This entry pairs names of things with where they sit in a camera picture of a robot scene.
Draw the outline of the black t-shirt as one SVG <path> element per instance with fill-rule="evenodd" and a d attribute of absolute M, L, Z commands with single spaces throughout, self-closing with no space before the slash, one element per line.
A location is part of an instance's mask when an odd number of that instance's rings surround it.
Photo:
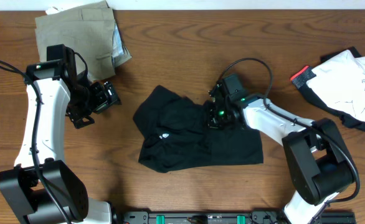
<path fill-rule="evenodd" d="M 243 124 L 209 127 L 210 105 L 158 85 L 133 116 L 144 137 L 138 162 L 160 173 L 263 163 L 260 133 Z"/>

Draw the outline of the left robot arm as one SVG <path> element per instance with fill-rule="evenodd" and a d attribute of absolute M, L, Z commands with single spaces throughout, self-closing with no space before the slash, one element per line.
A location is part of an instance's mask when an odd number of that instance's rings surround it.
<path fill-rule="evenodd" d="M 22 74 L 27 84 L 28 112 L 20 152 L 10 170 L 0 172 L 0 192 L 20 223 L 116 223 L 108 202 L 88 197 L 83 182 L 64 156 L 67 106 L 61 60 L 37 63 Z"/>

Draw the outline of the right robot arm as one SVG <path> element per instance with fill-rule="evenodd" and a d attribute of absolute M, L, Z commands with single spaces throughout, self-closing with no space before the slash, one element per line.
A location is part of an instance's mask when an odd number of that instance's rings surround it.
<path fill-rule="evenodd" d="M 212 126 L 242 123 L 283 147 L 295 193 L 277 223 L 317 223 L 332 203 L 358 195 L 358 170 L 332 120 L 301 118 L 244 91 L 209 95 Z"/>

